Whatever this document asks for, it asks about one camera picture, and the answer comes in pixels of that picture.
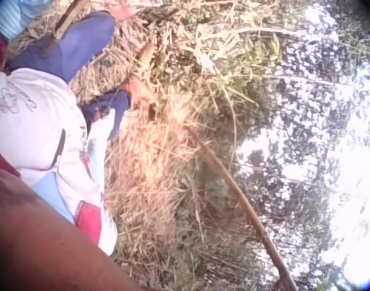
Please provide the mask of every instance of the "light blue sleeve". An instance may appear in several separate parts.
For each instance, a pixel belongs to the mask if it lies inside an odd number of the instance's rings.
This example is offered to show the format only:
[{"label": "light blue sleeve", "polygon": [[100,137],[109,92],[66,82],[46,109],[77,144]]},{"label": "light blue sleeve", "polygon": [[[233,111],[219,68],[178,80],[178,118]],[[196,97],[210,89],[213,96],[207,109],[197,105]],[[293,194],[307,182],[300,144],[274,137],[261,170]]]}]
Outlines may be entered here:
[{"label": "light blue sleeve", "polygon": [[0,33],[8,42],[17,38],[27,24],[50,4],[50,0],[2,0]]},{"label": "light blue sleeve", "polygon": [[31,187],[31,189],[66,220],[74,224],[73,216],[66,208],[65,202],[59,193],[56,174],[54,172],[47,173],[37,184]]}]

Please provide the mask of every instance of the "leg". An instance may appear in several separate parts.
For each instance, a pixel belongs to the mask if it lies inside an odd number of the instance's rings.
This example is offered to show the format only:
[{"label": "leg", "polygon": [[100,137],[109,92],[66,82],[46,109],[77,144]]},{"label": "leg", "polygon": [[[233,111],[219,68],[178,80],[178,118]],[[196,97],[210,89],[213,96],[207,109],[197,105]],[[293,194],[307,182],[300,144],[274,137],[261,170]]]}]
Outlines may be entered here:
[{"label": "leg", "polygon": [[39,70],[69,83],[78,70],[108,44],[114,25],[115,19],[109,13],[93,12],[71,25],[49,56],[43,56],[44,46],[51,37],[47,35],[8,62],[8,67],[11,71],[20,68]]},{"label": "leg", "polygon": [[111,125],[111,131],[109,136],[106,136],[106,140],[114,138],[119,129],[120,122],[122,121],[124,112],[130,108],[130,94],[125,90],[117,90],[114,93],[107,93],[103,97],[99,98],[96,102],[81,106],[82,114],[87,122],[88,132],[91,129],[91,125],[94,120],[94,114],[102,109],[114,109],[114,123]]}]

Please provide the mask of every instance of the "bare foot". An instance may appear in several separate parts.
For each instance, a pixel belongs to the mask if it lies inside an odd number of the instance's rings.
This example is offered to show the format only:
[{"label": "bare foot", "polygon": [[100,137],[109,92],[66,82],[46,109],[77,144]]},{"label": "bare foot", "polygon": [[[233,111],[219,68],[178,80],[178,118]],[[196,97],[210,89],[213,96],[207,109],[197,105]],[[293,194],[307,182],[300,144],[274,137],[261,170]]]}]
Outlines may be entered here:
[{"label": "bare foot", "polygon": [[108,9],[108,12],[116,22],[121,22],[130,19],[141,9],[135,6],[115,5]]}]

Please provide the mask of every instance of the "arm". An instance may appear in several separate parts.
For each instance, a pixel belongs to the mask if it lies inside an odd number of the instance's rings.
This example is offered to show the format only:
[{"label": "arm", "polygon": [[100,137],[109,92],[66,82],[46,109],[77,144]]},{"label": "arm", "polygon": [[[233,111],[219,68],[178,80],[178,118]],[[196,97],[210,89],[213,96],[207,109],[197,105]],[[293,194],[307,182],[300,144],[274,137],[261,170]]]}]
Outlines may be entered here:
[{"label": "arm", "polygon": [[0,286],[6,290],[140,290],[76,227],[3,170]]}]

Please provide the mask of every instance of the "branch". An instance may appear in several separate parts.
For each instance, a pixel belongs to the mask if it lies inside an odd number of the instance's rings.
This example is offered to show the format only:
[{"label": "branch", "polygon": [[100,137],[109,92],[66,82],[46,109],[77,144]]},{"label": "branch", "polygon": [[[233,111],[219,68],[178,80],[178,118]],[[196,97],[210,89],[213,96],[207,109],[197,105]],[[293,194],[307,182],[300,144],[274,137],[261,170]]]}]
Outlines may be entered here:
[{"label": "branch", "polygon": [[230,189],[235,194],[236,198],[239,200],[239,203],[242,209],[244,210],[246,217],[249,219],[249,221],[251,221],[257,234],[260,236],[260,239],[262,240],[266,251],[271,257],[271,260],[274,263],[275,267],[279,271],[280,278],[284,280],[284,283],[287,286],[288,290],[298,291],[298,288],[294,280],[292,279],[292,276],[289,273],[287,266],[283,262],[282,257],[279,255],[276,246],[269,238],[262,222],[257,216],[252,205],[249,203],[247,197],[240,190],[239,186],[237,185],[233,177],[229,174],[229,172],[223,166],[223,164],[217,159],[216,155],[212,152],[212,150],[188,126],[185,127],[189,131],[190,135],[196,140],[198,145],[201,146],[201,149],[205,154],[204,156],[205,160],[210,166],[210,168],[219,173],[219,175],[224,178],[225,182],[228,184]]}]

